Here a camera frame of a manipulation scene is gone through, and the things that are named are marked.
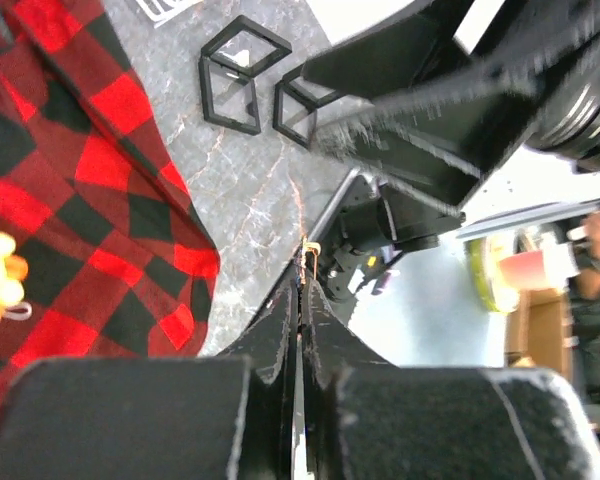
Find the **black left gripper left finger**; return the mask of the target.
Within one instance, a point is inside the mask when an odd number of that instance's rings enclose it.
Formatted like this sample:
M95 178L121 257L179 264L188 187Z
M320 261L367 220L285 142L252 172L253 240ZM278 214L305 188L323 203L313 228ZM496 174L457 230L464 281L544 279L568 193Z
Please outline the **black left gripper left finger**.
M292 470L299 298L283 280L221 357L248 361L232 446L231 479L289 479Z

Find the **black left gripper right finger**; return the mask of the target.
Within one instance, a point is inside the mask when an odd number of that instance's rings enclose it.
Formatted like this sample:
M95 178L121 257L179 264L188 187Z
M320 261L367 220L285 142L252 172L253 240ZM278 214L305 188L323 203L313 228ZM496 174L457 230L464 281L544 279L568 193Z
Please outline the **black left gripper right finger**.
M345 326L320 284L309 279L300 294L305 434L309 471L317 479L345 479L339 382L355 369L394 369Z

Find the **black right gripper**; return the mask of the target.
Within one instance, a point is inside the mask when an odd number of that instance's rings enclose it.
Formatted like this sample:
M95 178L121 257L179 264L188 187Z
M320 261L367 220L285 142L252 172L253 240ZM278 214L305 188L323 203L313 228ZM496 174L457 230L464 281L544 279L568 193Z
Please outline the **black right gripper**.
M522 144L600 170L600 1L520 1L516 14L480 60L401 92L453 66L450 9L403 9L310 58L303 79L382 97L318 127L313 149L436 210L462 209Z

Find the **red black plaid shirt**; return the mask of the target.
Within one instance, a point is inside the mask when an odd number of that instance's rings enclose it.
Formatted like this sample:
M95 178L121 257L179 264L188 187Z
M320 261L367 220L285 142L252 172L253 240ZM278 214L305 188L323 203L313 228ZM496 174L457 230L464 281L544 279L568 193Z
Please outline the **red black plaid shirt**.
M0 406L53 356L196 356L220 257L98 1L0 1L0 231L28 265Z

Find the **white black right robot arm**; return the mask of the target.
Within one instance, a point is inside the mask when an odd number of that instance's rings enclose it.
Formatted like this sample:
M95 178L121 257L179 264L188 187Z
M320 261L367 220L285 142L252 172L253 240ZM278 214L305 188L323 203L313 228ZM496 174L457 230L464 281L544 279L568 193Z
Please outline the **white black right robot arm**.
M521 146L600 171L600 1L507 1L471 52L467 1L415 1L307 60L302 77L366 99L313 151L447 215Z

